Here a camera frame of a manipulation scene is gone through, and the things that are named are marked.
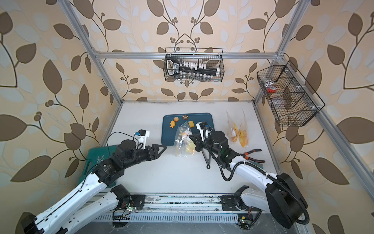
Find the clear zip bag yellow strip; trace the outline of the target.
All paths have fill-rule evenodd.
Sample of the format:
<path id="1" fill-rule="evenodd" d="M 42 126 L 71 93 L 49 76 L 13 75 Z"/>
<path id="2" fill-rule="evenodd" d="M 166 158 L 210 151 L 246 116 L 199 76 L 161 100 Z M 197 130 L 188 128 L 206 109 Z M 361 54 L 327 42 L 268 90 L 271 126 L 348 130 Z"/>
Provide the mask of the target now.
<path id="1" fill-rule="evenodd" d="M 177 128 L 174 139 L 175 155 L 177 157 L 185 158 L 194 155 L 196 145 L 189 138 L 190 135 L 192 135 L 192 131 L 188 122 Z"/>

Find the orange duck zip bag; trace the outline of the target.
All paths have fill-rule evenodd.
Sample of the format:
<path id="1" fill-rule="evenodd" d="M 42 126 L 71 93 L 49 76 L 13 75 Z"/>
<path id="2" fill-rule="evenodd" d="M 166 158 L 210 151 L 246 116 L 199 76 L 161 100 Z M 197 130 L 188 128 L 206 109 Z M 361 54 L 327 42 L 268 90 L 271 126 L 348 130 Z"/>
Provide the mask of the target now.
<path id="1" fill-rule="evenodd" d="M 226 112 L 228 118 L 228 138 L 232 144 L 238 140 L 238 127 L 234 120 L 231 118 L 228 112 Z"/>

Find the clear duck zip bag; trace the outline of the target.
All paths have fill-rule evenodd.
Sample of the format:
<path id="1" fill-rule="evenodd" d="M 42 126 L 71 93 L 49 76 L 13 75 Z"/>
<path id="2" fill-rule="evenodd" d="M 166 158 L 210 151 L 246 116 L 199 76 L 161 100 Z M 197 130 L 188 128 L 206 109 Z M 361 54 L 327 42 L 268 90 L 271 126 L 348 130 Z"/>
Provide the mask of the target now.
<path id="1" fill-rule="evenodd" d="M 243 111 L 243 120 L 240 124 L 238 134 L 239 134 L 240 145 L 243 148 L 246 148 L 249 144 L 249 137 L 248 137 L 248 125 L 247 125 L 246 116 L 245 116 L 244 111 Z"/>

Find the yellow square cookie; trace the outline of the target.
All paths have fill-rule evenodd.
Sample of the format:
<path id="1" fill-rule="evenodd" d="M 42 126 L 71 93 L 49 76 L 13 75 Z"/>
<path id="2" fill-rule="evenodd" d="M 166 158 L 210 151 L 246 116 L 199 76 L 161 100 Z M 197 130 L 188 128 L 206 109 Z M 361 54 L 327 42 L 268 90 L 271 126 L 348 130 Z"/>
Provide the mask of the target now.
<path id="1" fill-rule="evenodd" d="M 189 123 L 190 128 L 194 128 L 195 127 L 195 124 L 194 124 L 193 121 L 189 121 L 188 123 Z"/>

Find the black tongs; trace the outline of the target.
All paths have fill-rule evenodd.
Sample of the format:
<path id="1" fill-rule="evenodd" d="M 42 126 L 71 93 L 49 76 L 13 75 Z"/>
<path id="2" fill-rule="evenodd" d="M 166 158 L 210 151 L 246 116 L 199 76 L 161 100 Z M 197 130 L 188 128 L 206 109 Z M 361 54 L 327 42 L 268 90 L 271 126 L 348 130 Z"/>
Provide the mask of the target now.
<path id="1" fill-rule="evenodd" d="M 204 149 L 202 149 L 202 154 L 203 154 L 203 157 L 204 157 L 204 160 L 205 160 L 205 162 L 206 162 L 206 168 L 207 169 L 210 169 L 210 163 L 211 163 L 211 155 L 210 154 L 206 154 L 205 152 L 204 152 Z"/>

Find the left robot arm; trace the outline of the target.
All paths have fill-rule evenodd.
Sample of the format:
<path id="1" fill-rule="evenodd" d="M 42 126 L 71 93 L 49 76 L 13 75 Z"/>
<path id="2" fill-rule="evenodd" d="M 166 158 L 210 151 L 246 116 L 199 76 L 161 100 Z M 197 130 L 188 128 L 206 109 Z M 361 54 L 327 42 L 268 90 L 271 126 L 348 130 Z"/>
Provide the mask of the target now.
<path id="1" fill-rule="evenodd" d="M 130 205 L 131 194 L 121 184 L 96 202 L 90 205 L 86 202 L 122 177 L 125 169 L 156 160 L 166 149 L 159 144 L 138 148 L 134 140 L 122 141 L 107 159 L 92 168 L 83 182 L 56 204 L 38 215 L 25 212 L 19 221 L 20 232 L 73 234 L 103 213 Z"/>

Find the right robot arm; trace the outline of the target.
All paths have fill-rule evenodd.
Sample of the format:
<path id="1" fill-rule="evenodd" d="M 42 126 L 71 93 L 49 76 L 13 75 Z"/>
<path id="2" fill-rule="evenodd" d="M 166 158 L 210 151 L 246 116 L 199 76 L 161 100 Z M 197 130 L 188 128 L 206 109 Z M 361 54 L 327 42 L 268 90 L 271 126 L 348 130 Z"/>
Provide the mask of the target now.
<path id="1" fill-rule="evenodd" d="M 190 139 L 196 151 L 208 151 L 225 181 L 231 181 L 238 174 L 264 192 L 266 202 L 261 209 L 268 210 L 281 226 L 289 229 L 294 223 L 309 224 L 308 204 L 288 174 L 270 173 L 246 159 L 245 154 L 235 152 L 222 131 L 205 127 L 199 135 L 190 135 Z"/>

